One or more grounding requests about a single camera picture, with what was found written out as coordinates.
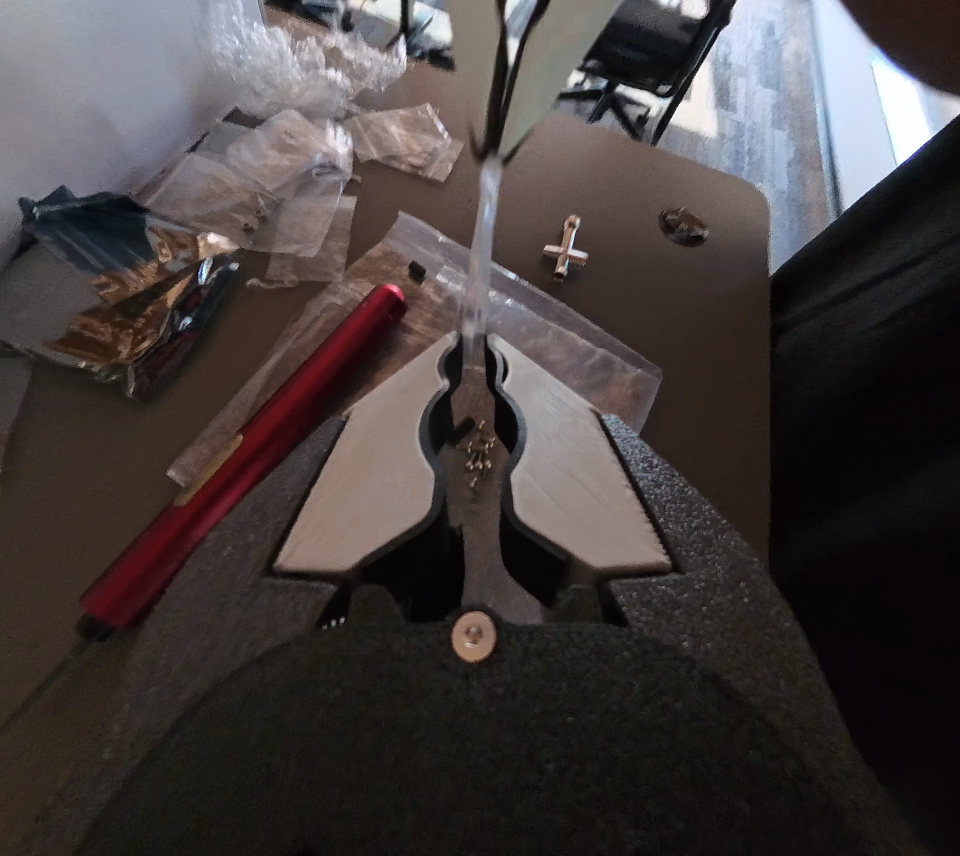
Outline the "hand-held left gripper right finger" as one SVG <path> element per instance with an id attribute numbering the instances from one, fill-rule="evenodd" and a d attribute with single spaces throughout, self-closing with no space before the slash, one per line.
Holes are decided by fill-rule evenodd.
<path id="1" fill-rule="evenodd" d="M 667 574 L 672 560 L 596 407 L 504 338 L 486 341 L 510 442 L 502 484 L 513 529 L 565 578 Z"/>

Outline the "orange cardboard box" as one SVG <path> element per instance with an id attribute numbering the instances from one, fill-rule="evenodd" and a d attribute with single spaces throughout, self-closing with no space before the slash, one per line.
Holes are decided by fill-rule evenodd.
<path id="1" fill-rule="evenodd" d="M 2 267 L 20 199 L 138 190 L 238 105 L 214 45 L 262 0 L 2 0 Z"/>

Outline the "silver foil bag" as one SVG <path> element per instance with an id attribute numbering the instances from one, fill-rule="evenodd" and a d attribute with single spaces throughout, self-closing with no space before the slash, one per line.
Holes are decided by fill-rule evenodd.
<path id="1" fill-rule="evenodd" d="M 132 398 L 156 394 L 232 286 L 235 242 L 115 192 L 59 186 L 17 204 L 19 246 L 2 271 L 2 356 L 121 381 Z"/>

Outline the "narrow clear sleeve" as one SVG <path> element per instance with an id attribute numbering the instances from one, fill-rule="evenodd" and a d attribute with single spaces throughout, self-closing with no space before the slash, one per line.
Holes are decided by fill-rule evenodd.
<path id="1" fill-rule="evenodd" d="M 402 286 L 406 279 L 400 253 L 382 241 L 354 262 L 340 282 L 327 285 L 308 299 L 253 374 L 176 457 L 166 471 L 169 480 L 183 490 L 193 487 L 212 459 L 226 449 L 375 286 Z"/>

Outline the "round metal grommet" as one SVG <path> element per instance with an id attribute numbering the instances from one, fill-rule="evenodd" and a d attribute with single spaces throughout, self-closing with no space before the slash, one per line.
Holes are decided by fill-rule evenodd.
<path id="1" fill-rule="evenodd" d="M 677 246 L 695 249 L 710 238 L 710 228 L 686 207 L 662 210 L 657 216 L 658 227 L 663 236 Z"/>

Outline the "red screwdriver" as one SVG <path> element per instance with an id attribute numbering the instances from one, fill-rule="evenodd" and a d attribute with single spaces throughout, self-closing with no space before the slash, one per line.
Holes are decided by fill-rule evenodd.
<path id="1" fill-rule="evenodd" d="M 102 641 L 137 626 L 206 541 L 323 421 L 330 404 L 407 312 L 395 284 L 380 284 L 164 507 L 80 598 L 77 630 Z"/>

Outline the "metal cross wrench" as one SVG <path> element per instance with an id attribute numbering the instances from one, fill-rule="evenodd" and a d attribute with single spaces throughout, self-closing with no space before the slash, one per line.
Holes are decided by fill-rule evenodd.
<path id="1" fill-rule="evenodd" d="M 577 246 L 581 225 L 579 215 L 568 215 L 561 227 L 559 242 L 548 243 L 541 250 L 541 257 L 551 262 L 551 274 L 558 281 L 567 279 L 571 270 L 584 268 L 590 260 L 589 253 Z"/>

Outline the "pile of clear parts bags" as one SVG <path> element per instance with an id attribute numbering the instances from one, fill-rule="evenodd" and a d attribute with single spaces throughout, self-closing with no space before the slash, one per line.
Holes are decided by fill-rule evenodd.
<path id="1" fill-rule="evenodd" d="M 217 234 L 268 256 L 249 286 L 293 288 L 343 278 L 356 163 L 445 182 L 463 149 L 431 103 L 361 109 L 406 70 L 403 44 L 374 48 L 341 30 L 292 34 L 225 2 L 213 11 L 212 67 L 236 86 L 237 111 L 139 190 L 167 222 Z"/>

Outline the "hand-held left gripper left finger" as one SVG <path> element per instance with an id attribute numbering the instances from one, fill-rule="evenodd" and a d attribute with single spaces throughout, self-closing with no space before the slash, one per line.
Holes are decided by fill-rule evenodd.
<path id="1" fill-rule="evenodd" d="M 444 335 L 348 408 L 275 573 L 351 576 L 437 520 L 461 373 L 461 338 Z"/>

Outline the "small clear plastic bag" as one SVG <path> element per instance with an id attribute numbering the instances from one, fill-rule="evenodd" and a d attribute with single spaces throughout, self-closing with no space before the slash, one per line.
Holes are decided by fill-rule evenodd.
<path id="1" fill-rule="evenodd" d="M 503 160 L 488 156 L 479 172 L 478 206 L 462 294 L 461 348 L 463 375 L 486 368 L 491 272 Z"/>

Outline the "large clear zip bag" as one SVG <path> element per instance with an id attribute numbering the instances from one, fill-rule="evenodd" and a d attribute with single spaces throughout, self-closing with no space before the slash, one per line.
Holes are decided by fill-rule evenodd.
<path id="1" fill-rule="evenodd" d="M 491 274 L 488 338 L 504 339 L 596 408 L 669 554 L 643 502 L 642 470 L 628 457 L 640 445 L 636 417 L 646 417 L 661 377 L 651 363 L 564 303 L 498 265 Z M 574 587 L 589 587 L 589 603 L 603 607 L 610 582 L 652 577 L 564 577 L 556 558 L 514 530 L 503 509 L 502 485 L 515 431 L 507 441 L 501 439 L 506 409 L 495 393 L 496 364 L 489 362 L 487 372 L 488 389 L 461 385 L 451 403 L 457 418 L 466 417 L 468 405 L 475 406 L 475 420 L 487 418 L 498 440 L 493 468 L 478 492 L 467 489 L 462 454 L 454 453 L 450 443 L 441 452 L 450 521 L 463 540 L 462 602 L 515 624 L 533 625 L 545 622 L 548 610 L 558 610 L 559 598 Z"/>

